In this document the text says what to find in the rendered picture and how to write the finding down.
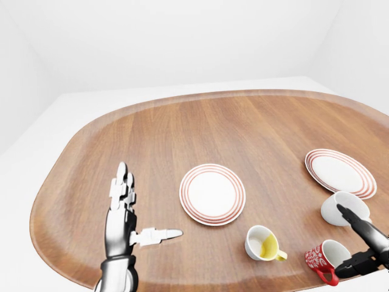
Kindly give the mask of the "red patterned mug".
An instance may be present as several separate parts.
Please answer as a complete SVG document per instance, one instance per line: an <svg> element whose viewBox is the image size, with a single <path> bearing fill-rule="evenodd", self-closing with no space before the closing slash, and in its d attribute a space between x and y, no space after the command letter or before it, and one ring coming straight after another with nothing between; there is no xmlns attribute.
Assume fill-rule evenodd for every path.
<svg viewBox="0 0 389 292"><path fill-rule="evenodd" d="M315 248L305 252L305 262L324 283L336 286L339 278L335 274L336 268L345 260L351 258L351 253L341 243L327 239Z"/></svg>

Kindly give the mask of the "white plate with red rings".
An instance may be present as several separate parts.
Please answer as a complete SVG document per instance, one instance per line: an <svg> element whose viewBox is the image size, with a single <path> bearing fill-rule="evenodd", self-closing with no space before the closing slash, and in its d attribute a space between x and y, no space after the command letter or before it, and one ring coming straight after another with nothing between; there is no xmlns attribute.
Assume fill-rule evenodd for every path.
<svg viewBox="0 0 389 292"><path fill-rule="evenodd" d="M367 200L377 192L377 183L371 172L344 153L314 149L306 154L305 166L321 186L334 193L344 191Z"/></svg>
<svg viewBox="0 0 389 292"><path fill-rule="evenodd" d="M241 215L246 191L232 170L219 164L202 164L182 178L179 199L184 211L198 223L222 226Z"/></svg>

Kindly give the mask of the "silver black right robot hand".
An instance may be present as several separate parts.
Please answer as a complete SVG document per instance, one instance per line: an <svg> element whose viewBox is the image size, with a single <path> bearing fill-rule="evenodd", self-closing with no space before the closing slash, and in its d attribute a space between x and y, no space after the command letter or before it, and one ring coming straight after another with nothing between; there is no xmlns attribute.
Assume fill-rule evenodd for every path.
<svg viewBox="0 0 389 292"><path fill-rule="evenodd" d="M365 252L357 252L350 259L343 261L336 269L338 278L347 279L364 276L378 270L383 265L389 270L389 239L372 223L361 219L349 208L336 205L342 217L351 225L353 231L369 246Z"/></svg>

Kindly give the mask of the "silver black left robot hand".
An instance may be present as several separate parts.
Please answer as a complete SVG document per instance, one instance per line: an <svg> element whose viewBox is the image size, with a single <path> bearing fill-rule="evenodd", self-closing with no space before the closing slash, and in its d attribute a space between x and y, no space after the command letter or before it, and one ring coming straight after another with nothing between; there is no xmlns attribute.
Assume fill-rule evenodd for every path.
<svg viewBox="0 0 389 292"><path fill-rule="evenodd" d="M133 246L157 245L164 240L180 237L180 229L145 228L136 232L137 216L134 175L128 171L125 162L120 162L116 177L112 179L109 197L111 199L105 225L105 251L107 258L132 254Z"/></svg>

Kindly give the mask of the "white and yellow mug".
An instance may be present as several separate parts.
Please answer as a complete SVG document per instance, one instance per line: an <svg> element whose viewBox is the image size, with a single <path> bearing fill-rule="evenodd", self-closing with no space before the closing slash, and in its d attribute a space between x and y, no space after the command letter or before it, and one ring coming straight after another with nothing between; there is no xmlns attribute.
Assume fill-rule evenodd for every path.
<svg viewBox="0 0 389 292"><path fill-rule="evenodd" d="M287 254L280 249L274 233L262 225L252 226L248 230L244 247L247 255L253 260L282 262L287 259Z"/></svg>

